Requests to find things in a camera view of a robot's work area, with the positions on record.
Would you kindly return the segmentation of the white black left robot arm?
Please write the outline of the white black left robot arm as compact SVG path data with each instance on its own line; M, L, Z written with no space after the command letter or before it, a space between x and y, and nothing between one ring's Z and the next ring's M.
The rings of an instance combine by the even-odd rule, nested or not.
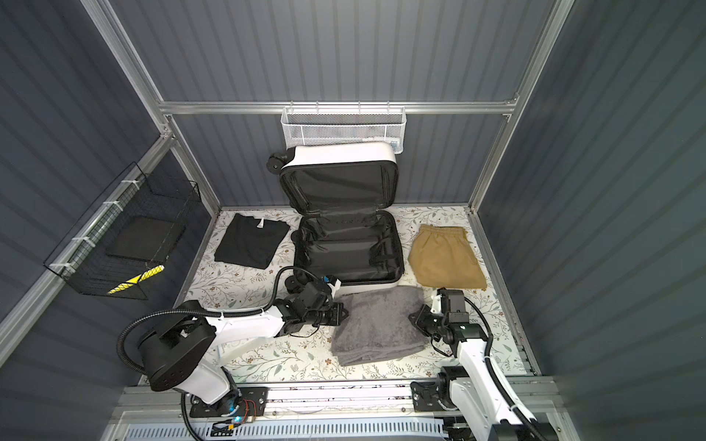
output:
M233 342L264 343L293 336L305 325L341 325L349 313L335 300L340 287L334 277L316 279L300 293L275 300L268 310L253 310L244 317L208 311L198 302L189 303L184 313L172 310L171 317L138 345L151 390L185 392L204 404L235 394L235 384L206 359L207 353Z

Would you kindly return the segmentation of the grey towel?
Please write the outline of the grey towel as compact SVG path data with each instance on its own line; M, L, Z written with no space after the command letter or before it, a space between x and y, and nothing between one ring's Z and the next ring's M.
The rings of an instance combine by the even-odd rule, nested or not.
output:
M331 352L342 367L404 358L422 351L427 340L409 320L425 305L424 292L397 286L341 298L349 316L332 336Z

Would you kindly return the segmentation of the white hard-shell suitcase black lining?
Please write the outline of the white hard-shell suitcase black lining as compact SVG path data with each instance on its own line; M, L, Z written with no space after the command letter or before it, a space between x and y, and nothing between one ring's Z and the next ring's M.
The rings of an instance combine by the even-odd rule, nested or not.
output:
M332 276L340 293L384 290L404 275L395 217L399 167L390 143L297 146L268 158L290 206L301 216L290 238L297 292L316 276Z

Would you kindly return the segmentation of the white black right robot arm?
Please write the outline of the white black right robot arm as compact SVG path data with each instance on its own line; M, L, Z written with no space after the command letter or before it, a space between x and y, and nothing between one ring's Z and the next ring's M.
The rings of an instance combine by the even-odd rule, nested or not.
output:
M434 382L410 383L416 412L458 411L475 440L557 440L512 389L492 358L495 336L483 312L461 290L440 288L432 305L409 315L432 345L445 343L458 361Z

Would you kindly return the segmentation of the tan shorts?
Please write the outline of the tan shorts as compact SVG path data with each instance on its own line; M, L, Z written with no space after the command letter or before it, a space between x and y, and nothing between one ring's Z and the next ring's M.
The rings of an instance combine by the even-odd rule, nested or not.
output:
M486 277L461 227L421 225L408 262L424 287L487 289Z

